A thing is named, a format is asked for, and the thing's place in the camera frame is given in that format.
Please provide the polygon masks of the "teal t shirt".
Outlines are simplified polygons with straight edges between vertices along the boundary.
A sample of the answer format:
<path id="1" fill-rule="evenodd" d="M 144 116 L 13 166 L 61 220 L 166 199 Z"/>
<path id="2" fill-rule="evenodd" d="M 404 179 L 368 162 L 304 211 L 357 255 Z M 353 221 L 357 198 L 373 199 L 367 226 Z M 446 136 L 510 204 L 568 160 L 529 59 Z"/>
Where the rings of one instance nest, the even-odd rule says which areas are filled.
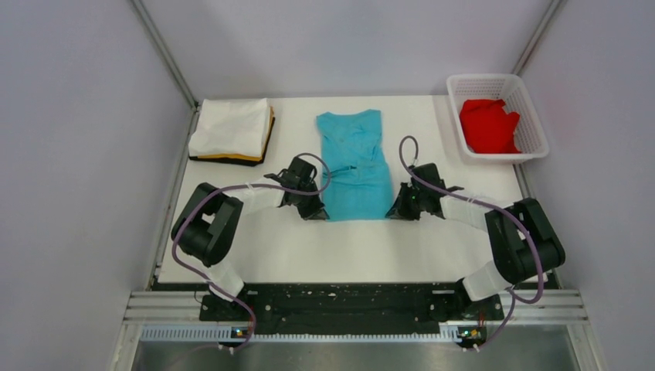
<path id="1" fill-rule="evenodd" d="M 316 116 L 321 158 L 327 168 L 322 193 L 331 222 L 383 220 L 394 201 L 392 177 L 382 150 L 382 112 L 325 112 Z"/>

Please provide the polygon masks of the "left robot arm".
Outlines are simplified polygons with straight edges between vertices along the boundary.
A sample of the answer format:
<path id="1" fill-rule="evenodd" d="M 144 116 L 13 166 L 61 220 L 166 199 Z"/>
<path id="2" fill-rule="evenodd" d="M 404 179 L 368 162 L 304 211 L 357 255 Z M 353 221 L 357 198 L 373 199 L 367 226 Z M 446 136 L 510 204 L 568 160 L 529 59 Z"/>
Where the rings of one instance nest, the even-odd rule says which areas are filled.
<path id="1" fill-rule="evenodd" d="M 293 206 L 302 220 L 328 220 L 320 195 L 317 168 L 305 154 L 287 168 L 265 174 L 254 182 L 222 188 L 207 182 L 196 186 L 171 228 L 175 263 L 202 278 L 219 297 L 218 308 L 229 319 L 243 317 L 248 307 L 240 294 L 245 283 L 226 261 L 239 220 L 267 209 Z"/>

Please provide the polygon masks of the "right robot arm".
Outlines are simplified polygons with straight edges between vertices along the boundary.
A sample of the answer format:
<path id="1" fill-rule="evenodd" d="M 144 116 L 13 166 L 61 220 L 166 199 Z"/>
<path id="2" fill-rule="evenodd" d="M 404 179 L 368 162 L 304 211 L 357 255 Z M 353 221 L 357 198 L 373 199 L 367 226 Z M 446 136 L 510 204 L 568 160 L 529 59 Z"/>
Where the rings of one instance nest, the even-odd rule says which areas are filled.
<path id="1" fill-rule="evenodd" d="M 538 200 L 500 202 L 448 188 L 433 163 L 407 171 L 411 179 L 401 184 L 387 218 L 414 221 L 427 213 L 488 236 L 491 260 L 457 282 L 461 292 L 453 297 L 453 309 L 460 317 L 474 318 L 484 309 L 484 299 L 528 278 L 536 277 L 542 292 L 544 274 L 564 264 L 564 247 Z"/>

